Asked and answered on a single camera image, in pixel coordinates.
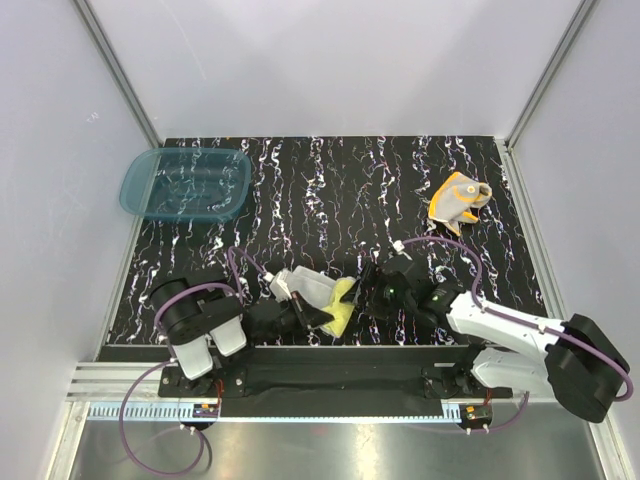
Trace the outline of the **grey yellow frog towel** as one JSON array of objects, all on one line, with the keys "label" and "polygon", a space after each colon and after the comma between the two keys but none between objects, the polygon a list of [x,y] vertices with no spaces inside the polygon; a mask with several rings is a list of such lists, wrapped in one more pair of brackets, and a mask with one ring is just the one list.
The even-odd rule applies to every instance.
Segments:
[{"label": "grey yellow frog towel", "polygon": [[319,272],[298,266],[285,280],[290,292],[298,292],[311,306],[330,314],[333,320],[320,329],[334,338],[340,338],[351,319],[355,306],[341,301],[356,284],[353,277],[334,280]]}]

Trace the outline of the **grey orange towel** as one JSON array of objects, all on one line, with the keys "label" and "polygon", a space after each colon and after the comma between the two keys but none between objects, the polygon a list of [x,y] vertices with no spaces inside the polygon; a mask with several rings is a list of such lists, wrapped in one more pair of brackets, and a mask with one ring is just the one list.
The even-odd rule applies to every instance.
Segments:
[{"label": "grey orange towel", "polygon": [[432,197],[427,217],[459,237],[460,226],[476,224],[479,219],[473,210],[484,207],[492,196],[492,189],[487,183],[454,171]]}]

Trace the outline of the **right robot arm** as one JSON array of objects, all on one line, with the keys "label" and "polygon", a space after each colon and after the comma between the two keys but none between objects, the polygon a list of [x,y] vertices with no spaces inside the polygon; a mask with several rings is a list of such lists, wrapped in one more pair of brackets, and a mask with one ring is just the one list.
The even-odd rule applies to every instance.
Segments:
[{"label": "right robot arm", "polygon": [[571,414],[600,423],[613,403],[633,393],[629,364],[592,319],[574,315],[563,321],[481,303],[456,282],[430,281],[425,268],[407,255],[382,265],[366,263],[338,298],[379,320],[404,312],[467,339],[453,365],[424,370],[431,397],[472,397],[506,388],[551,396]]}]

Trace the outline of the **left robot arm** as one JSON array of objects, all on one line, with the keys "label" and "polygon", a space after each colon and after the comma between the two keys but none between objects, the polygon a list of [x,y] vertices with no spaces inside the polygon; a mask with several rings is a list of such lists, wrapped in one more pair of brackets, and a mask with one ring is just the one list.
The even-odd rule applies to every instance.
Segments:
[{"label": "left robot arm", "polygon": [[248,307],[224,280],[192,285],[167,281],[151,293],[154,325],[167,342],[170,363],[162,370],[162,397],[209,397],[223,391],[225,369],[255,344],[297,331],[312,331],[335,316],[300,292]]}]

